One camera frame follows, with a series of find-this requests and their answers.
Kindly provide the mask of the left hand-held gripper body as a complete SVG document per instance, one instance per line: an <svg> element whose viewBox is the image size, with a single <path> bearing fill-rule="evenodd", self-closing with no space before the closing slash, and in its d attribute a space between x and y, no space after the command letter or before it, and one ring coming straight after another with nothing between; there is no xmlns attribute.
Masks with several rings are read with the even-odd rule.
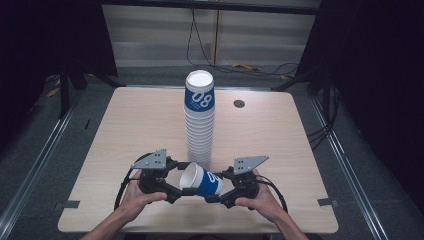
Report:
<svg viewBox="0 0 424 240"><path fill-rule="evenodd" d="M132 165L132 169L140 169L139 188L143 193L162 192L167 195L166 201L173 204L178 199L178 189L166 182L168 173L178 166L165 149L144 154Z"/></svg>

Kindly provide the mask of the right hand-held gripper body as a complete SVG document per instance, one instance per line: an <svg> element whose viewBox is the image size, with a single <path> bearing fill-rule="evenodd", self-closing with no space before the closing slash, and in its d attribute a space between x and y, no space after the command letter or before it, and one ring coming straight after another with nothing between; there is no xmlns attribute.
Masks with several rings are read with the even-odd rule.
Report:
<svg viewBox="0 0 424 240"><path fill-rule="evenodd" d="M235 206L235 200L240 197L254 199L259 192L259 185L253 170L269 159L268 156L238 157L227 170L233 189L229 193L233 204L223 204L227 208Z"/></svg>

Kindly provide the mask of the blue printed paper cup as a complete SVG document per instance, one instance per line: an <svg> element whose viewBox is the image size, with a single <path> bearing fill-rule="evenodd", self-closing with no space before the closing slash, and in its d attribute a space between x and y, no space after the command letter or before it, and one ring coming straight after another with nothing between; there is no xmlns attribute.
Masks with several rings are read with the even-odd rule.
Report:
<svg viewBox="0 0 424 240"><path fill-rule="evenodd" d="M196 163L190 163L183 171L179 187L196 188L198 196L209 196L220 194L223 187L223 181L217 175L207 171Z"/></svg>

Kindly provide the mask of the stack of paper cups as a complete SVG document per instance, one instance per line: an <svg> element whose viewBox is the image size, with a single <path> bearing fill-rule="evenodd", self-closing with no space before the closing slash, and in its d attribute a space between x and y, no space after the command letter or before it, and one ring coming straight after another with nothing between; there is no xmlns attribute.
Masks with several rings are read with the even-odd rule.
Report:
<svg viewBox="0 0 424 240"><path fill-rule="evenodd" d="M187 76L184 114L188 159L206 164L212 158L215 121L214 79L208 71L196 70Z"/></svg>

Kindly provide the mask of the person's right hand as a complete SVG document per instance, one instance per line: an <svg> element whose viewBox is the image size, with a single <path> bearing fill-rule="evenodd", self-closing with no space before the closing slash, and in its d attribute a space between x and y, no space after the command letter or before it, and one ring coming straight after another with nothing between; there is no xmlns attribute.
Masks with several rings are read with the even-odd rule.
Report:
<svg viewBox="0 0 424 240"><path fill-rule="evenodd" d="M254 199L240 197L235 200L235 204L256 210L272 223L279 222L286 215L286 212L275 199L269 187L263 183L259 184L259 192Z"/></svg>

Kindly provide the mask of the person's left hand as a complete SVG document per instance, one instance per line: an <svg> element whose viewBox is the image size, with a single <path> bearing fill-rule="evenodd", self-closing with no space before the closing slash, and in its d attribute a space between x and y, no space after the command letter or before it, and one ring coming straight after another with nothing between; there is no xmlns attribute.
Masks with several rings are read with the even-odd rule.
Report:
<svg viewBox="0 0 424 240"><path fill-rule="evenodd" d="M131 177L123 199L117 208L119 217L124 223L135 220L148 204L167 198L167 195L163 192L143 193L138 186L141 173L142 171L138 170Z"/></svg>

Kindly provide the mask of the grey tape piece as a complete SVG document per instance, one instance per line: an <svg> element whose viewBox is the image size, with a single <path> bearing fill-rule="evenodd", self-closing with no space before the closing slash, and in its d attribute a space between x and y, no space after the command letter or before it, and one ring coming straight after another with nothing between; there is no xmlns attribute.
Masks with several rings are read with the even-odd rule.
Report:
<svg viewBox="0 0 424 240"><path fill-rule="evenodd" d="M78 208L79 204L80 204L80 201L77 201L77 200L66 200L66 201L57 203L54 207L54 210L59 211L66 208Z"/></svg>
<svg viewBox="0 0 424 240"><path fill-rule="evenodd" d="M336 208L339 206L338 201L333 198L322 198L317 200L318 204L323 206L331 206L333 208Z"/></svg>

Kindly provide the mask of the long yellow tape strip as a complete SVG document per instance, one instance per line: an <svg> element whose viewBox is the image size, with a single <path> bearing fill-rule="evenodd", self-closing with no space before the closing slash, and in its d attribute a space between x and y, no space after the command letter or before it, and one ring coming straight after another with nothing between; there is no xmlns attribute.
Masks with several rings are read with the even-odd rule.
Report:
<svg viewBox="0 0 424 240"><path fill-rule="evenodd" d="M249 71L255 71L255 72L260 72L261 69L254 67L254 66L250 66L250 65L246 65L246 64L233 64L232 65L233 68L243 68L245 70L249 70Z"/></svg>

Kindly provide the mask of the black metal stand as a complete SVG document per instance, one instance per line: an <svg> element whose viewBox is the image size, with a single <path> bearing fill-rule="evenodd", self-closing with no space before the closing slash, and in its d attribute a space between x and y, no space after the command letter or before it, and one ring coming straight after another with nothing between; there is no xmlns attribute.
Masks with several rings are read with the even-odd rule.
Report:
<svg viewBox="0 0 424 240"><path fill-rule="evenodd" d="M125 87L125 84L112 80L110 77L102 74L99 70L84 62L77 60L68 61L61 67L60 72L60 118L63 118L70 110L69 84L72 84L76 90L85 90L88 86L88 82L85 78L86 74L92 74L94 77L113 88Z"/></svg>
<svg viewBox="0 0 424 240"><path fill-rule="evenodd" d="M284 92L290 87L298 83L308 82L306 92L309 96L317 96L319 91L323 94L323 113L326 119L330 117L330 80L329 72L326 67L318 66L313 67L306 72L296 74L288 82L272 87L272 91Z"/></svg>

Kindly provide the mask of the black crossbar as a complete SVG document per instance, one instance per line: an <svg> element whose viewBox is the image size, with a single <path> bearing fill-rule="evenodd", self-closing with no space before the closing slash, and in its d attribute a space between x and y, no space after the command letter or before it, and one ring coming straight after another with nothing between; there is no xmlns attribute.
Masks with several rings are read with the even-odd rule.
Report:
<svg viewBox="0 0 424 240"><path fill-rule="evenodd" d="M97 0L104 5L143 6L181 9L223 10L255 13L319 15L322 11L312 7L274 6L245 3L224 3L192 0Z"/></svg>

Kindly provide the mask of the black curtain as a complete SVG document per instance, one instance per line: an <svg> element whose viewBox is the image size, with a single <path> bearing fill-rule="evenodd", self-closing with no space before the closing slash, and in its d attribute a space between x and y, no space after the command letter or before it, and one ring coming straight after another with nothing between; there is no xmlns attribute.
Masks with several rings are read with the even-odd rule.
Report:
<svg viewBox="0 0 424 240"><path fill-rule="evenodd" d="M424 0L321 0L299 70L330 79L424 214Z"/></svg>
<svg viewBox="0 0 424 240"><path fill-rule="evenodd" d="M96 0L0 0L0 153L14 140L44 89L66 69L115 76L115 57Z"/></svg>

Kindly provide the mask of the metal floor rail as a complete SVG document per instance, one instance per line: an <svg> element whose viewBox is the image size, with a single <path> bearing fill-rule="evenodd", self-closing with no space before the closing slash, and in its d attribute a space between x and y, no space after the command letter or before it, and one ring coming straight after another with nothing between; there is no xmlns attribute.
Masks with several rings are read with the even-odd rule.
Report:
<svg viewBox="0 0 424 240"><path fill-rule="evenodd" d="M389 240L388 235L380 221L380 218L372 206L365 190L363 189L346 152L334 130L330 128L329 122L325 119L323 107L317 97L311 98L312 105L319 119L320 124L324 128L325 136L327 137L333 153L336 156L338 164L347 180L347 183L352 191L355 201L365 219L365 222L373 235L374 240Z"/></svg>
<svg viewBox="0 0 424 240"><path fill-rule="evenodd" d="M46 167L54 149L72 118L74 110L75 108L71 107L59 118L23 183L0 216L0 239L6 239L7 235L12 231L41 173Z"/></svg>

